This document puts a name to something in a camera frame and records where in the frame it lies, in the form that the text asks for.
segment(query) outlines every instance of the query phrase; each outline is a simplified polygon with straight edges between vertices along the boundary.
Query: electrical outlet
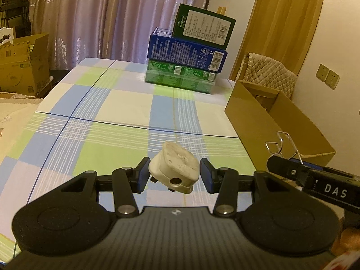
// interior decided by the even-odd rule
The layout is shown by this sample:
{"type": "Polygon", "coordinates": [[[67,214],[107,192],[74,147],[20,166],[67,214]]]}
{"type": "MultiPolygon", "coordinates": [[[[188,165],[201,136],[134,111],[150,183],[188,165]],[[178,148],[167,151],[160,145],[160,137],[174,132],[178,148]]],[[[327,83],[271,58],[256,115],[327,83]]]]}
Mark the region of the electrical outlet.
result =
{"type": "Polygon", "coordinates": [[[329,68],[325,67],[323,64],[320,64],[320,67],[316,73],[316,77],[318,77],[322,82],[325,82],[328,73],[329,73],[329,68]]]}
{"type": "Polygon", "coordinates": [[[332,89],[335,89],[339,80],[340,80],[340,76],[336,74],[334,71],[330,70],[325,83],[327,84],[327,86],[331,87],[332,89]]]}

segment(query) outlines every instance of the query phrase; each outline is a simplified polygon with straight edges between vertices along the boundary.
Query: finger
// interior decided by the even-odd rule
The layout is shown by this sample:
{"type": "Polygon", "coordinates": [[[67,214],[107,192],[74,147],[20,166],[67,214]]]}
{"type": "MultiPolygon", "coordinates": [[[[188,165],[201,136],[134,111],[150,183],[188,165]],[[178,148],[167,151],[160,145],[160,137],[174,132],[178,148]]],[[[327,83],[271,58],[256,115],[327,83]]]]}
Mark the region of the finger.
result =
{"type": "Polygon", "coordinates": [[[343,225],[344,225],[344,217],[340,219],[340,227],[339,227],[339,232],[338,235],[331,247],[330,252],[335,255],[335,256],[339,256],[342,255],[343,253],[345,253],[347,251],[347,248],[345,246],[343,246],[340,242],[340,237],[341,237],[341,233],[343,231],[343,225]]]}
{"type": "Polygon", "coordinates": [[[360,250],[360,229],[346,228],[341,233],[340,244],[348,250],[360,250]]]}

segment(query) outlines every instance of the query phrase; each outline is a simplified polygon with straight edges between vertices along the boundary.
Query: table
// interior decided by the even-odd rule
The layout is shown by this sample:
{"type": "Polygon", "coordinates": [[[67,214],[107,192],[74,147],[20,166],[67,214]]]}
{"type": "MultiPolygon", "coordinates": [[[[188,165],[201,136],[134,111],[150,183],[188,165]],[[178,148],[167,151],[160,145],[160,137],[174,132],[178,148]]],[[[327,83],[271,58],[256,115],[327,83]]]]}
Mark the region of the table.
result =
{"type": "MultiPolygon", "coordinates": [[[[86,170],[111,174],[153,158],[164,141],[175,141],[214,167],[231,167],[252,175],[255,168],[224,108],[232,81],[219,79],[213,94],[144,82],[145,64],[86,58],[58,83],[39,105],[20,138],[0,164],[0,260],[19,249],[11,221],[22,206],[86,170]]],[[[208,206],[201,179],[189,195],[148,182],[135,194],[144,205],[208,206]]],[[[114,211],[112,193],[100,204],[114,211]]],[[[239,193],[238,210],[251,204],[239,193]]]]}

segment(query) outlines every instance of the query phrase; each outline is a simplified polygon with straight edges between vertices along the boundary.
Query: blue box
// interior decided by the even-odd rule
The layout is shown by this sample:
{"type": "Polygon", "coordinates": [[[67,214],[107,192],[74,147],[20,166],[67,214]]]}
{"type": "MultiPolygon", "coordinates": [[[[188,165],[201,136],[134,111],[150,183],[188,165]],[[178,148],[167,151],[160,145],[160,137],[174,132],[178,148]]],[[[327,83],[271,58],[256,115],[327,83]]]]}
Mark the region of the blue box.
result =
{"type": "Polygon", "coordinates": [[[220,73],[227,56],[221,49],[171,37],[171,30],[156,28],[150,35],[148,58],[220,73]]]}

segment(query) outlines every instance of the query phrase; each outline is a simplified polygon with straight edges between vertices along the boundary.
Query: green box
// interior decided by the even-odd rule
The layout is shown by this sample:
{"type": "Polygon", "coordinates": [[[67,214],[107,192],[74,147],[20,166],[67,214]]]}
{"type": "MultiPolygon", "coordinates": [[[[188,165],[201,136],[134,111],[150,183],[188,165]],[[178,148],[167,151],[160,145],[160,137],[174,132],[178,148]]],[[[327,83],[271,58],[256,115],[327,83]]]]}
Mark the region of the green box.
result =
{"type": "Polygon", "coordinates": [[[180,4],[172,37],[226,50],[235,22],[215,12],[180,4]]]}
{"type": "Polygon", "coordinates": [[[149,60],[145,82],[210,93],[216,73],[149,60]]]}

